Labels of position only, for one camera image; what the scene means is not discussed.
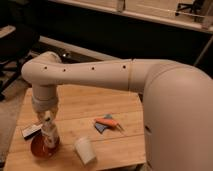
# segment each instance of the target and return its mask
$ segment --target chair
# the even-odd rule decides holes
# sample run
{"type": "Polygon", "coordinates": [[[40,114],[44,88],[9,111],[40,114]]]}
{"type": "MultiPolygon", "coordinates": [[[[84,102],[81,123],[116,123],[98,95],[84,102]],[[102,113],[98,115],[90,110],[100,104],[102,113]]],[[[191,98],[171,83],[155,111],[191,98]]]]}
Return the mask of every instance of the chair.
{"type": "Polygon", "coordinates": [[[195,0],[192,4],[178,3],[175,15],[178,16],[180,14],[179,11],[183,11],[186,9],[190,9],[190,13],[198,14],[197,11],[201,10],[203,3],[204,0],[195,0]]]}
{"type": "Polygon", "coordinates": [[[0,77],[7,71],[13,74],[6,81],[0,81],[0,101],[5,99],[3,91],[20,76],[22,65],[30,59],[27,56],[30,48],[39,40],[37,32],[13,21],[8,0],[0,0],[0,28],[7,25],[15,26],[16,30],[0,38],[0,77]]]}

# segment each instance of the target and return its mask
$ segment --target orange object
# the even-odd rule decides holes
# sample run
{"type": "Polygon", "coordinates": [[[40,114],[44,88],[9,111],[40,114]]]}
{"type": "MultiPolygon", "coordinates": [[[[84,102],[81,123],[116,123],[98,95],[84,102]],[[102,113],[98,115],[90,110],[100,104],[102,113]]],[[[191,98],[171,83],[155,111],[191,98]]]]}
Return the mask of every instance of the orange object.
{"type": "Polygon", "coordinates": [[[105,118],[96,118],[95,122],[110,126],[110,127],[119,127],[121,130],[123,130],[123,128],[121,127],[121,125],[115,121],[114,119],[105,119],[105,118]]]}

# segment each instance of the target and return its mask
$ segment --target wooden table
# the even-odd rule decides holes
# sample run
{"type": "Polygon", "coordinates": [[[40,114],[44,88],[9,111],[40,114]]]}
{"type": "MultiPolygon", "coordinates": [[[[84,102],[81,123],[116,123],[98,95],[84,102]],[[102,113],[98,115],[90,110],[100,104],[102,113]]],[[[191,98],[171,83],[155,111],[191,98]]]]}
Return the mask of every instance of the wooden table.
{"type": "Polygon", "coordinates": [[[61,146],[48,159],[38,159],[30,151],[31,140],[25,141],[21,129],[37,122],[28,89],[17,122],[5,171],[103,170],[145,162],[142,105],[136,93],[85,86],[58,86],[59,111],[56,124],[61,146]],[[94,118],[112,114],[124,132],[94,128],[94,118]],[[84,166],[74,150],[82,136],[92,140],[97,161],[84,166]]]}

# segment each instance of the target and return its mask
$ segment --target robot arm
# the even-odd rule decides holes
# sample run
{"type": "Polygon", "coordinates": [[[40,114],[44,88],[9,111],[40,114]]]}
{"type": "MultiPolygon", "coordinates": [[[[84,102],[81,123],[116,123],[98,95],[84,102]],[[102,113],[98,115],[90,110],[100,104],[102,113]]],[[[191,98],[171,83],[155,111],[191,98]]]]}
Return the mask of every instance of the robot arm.
{"type": "Polygon", "coordinates": [[[169,60],[118,60],[62,64],[46,52],[22,68],[32,84],[37,113],[57,112],[58,84],[143,93],[149,171],[213,168],[213,84],[195,67],[169,60]]]}
{"type": "Polygon", "coordinates": [[[156,64],[174,64],[166,60],[116,60],[80,64],[62,64],[57,54],[46,52],[26,63],[22,75],[33,87],[36,112],[57,106],[56,86],[79,84],[142,93],[149,70],[156,64]]]}

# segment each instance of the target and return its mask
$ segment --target cup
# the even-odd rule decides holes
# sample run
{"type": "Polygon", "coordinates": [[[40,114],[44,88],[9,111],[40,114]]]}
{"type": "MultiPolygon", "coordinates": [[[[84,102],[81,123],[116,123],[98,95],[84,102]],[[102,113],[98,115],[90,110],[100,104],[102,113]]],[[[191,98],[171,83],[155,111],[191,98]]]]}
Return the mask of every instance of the cup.
{"type": "Polygon", "coordinates": [[[75,142],[74,146],[85,165],[96,158],[91,141],[88,137],[81,137],[75,142]]]}

